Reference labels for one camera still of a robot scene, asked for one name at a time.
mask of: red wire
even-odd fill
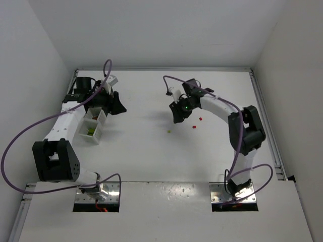
[[[98,205],[97,205],[97,200],[95,200],[95,207],[100,210],[101,212],[107,212],[107,209],[106,208],[100,208]]]
[[[101,208],[97,205],[97,200],[95,200],[95,207],[96,207],[98,210],[100,210],[100,212],[103,212],[103,211],[101,210]]]

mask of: metal mounting plate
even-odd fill
[[[106,207],[109,212],[119,211],[119,182],[107,182],[103,184],[104,196],[101,196],[97,201],[97,205]],[[86,193],[82,193],[80,189],[76,191],[74,201],[74,212],[97,212],[98,209],[95,205],[95,198],[90,197]]]
[[[257,198],[255,194],[239,202],[239,209],[236,208],[235,203],[225,205],[222,208],[221,204],[232,200],[232,196],[226,192],[224,183],[210,183],[209,186],[213,211],[258,211]],[[251,183],[248,188],[244,188],[240,192],[236,193],[235,197],[237,199],[244,198],[253,192],[254,188]]]

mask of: white wall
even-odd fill
[[[284,164],[296,177],[315,241],[323,241],[322,12],[322,0],[289,0],[256,66]]]
[[[27,0],[0,1],[0,155],[27,125],[60,110],[69,72]],[[23,135],[9,151],[5,171],[24,188],[38,180],[32,144],[50,130],[47,122]],[[0,241],[7,241],[22,195],[0,177]]]
[[[68,66],[255,64],[285,0],[29,0]]]

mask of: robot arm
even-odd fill
[[[170,108],[173,112],[174,123],[181,123],[185,118],[188,118],[192,113],[192,110],[199,107],[207,110],[229,125],[230,143],[235,152],[238,146],[240,118],[237,110],[210,96],[205,96],[205,92],[200,89],[194,88],[188,83],[197,85],[195,79],[187,81],[183,84],[186,97],[182,97],[180,91],[176,91],[171,95],[174,98],[174,102],[170,104]],[[257,149],[260,148],[261,143],[265,140],[264,129],[259,118],[257,109],[254,106],[241,108],[243,113],[244,122],[249,124],[249,127],[243,130],[242,146],[238,155],[238,159],[232,174],[241,171],[246,168],[251,168],[253,159],[257,153]],[[234,177],[229,177],[228,190],[232,195],[236,194],[245,187],[248,187],[251,183],[250,171],[238,174]]]
[[[76,78],[63,101],[62,112],[82,103],[100,86],[101,81],[96,81],[92,85],[91,80],[93,79],[90,77]],[[78,124],[88,108],[100,107],[106,114],[112,115],[127,111],[119,100],[118,92],[112,89],[112,86],[118,82],[117,78],[109,76],[109,81],[90,102],[59,116],[44,140],[34,143],[32,150],[41,181],[66,182],[80,186],[95,184],[99,181],[99,174],[80,167],[80,162],[71,143]],[[85,190],[98,193],[100,187],[87,187]]]

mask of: white table surface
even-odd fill
[[[88,145],[75,137],[72,146],[82,167],[102,177],[118,172],[124,181],[131,182],[223,181],[224,171],[230,168],[234,157],[228,125],[199,108],[183,123],[174,124],[169,108],[173,99],[165,95],[162,77],[167,74],[183,80],[196,78],[203,87],[212,88],[215,94],[237,105],[257,107],[249,73],[114,71],[112,74],[119,80],[114,89],[128,111],[108,115],[99,145]],[[102,71],[79,71],[78,76],[101,79]],[[168,84],[184,92],[180,82],[168,80]],[[254,165],[261,163],[273,165],[267,141],[259,149]],[[267,168],[260,168],[252,178],[266,181],[268,174]]]
[[[212,212],[208,183],[123,183],[121,194],[119,213],[72,212],[75,190],[33,196],[19,241],[312,241],[292,181],[260,192],[258,212]]]
[[[76,137],[72,146],[82,167],[97,171],[102,177],[119,172],[127,181],[122,185],[120,212],[72,212],[75,190],[36,195],[20,242],[311,241],[294,184],[277,181],[276,175],[257,194],[258,212],[212,212],[208,182],[222,182],[224,170],[230,168],[234,156],[228,125],[199,109],[183,123],[173,124],[169,109],[172,98],[165,95],[163,75],[196,78],[203,87],[214,89],[237,105],[257,106],[249,73],[112,74],[119,79],[114,88],[128,111],[108,116],[99,145],[88,145]],[[99,79],[102,73],[80,71],[78,76]],[[169,85],[181,87],[172,80]],[[266,141],[254,161],[255,165],[260,163],[273,165]],[[266,168],[252,172],[255,188],[268,176]],[[145,181],[175,183],[142,183]],[[36,190],[62,186],[38,183]]]

